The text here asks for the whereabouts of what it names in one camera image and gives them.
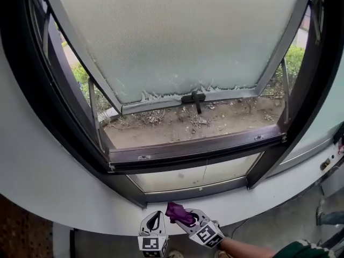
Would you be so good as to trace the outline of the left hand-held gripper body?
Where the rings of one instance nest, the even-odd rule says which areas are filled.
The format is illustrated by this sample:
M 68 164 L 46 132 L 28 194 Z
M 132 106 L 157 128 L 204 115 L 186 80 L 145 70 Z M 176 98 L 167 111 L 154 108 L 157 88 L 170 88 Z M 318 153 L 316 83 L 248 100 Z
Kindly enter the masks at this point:
M 138 236 L 138 247 L 143 257 L 165 257 L 169 237 L 166 234 L 146 234 Z

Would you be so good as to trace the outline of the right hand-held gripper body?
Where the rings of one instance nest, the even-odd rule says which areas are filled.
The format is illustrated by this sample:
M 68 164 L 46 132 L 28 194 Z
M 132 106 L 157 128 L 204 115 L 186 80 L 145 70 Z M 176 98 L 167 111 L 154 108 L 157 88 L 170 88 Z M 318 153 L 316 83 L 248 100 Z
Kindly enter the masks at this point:
M 189 236 L 189 239 L 201 246 L 212 249 L 216 247 L 224 237 L 218 222 L 203 220 L 200 222 L 200 226 L 196 228 L 196 231 Z

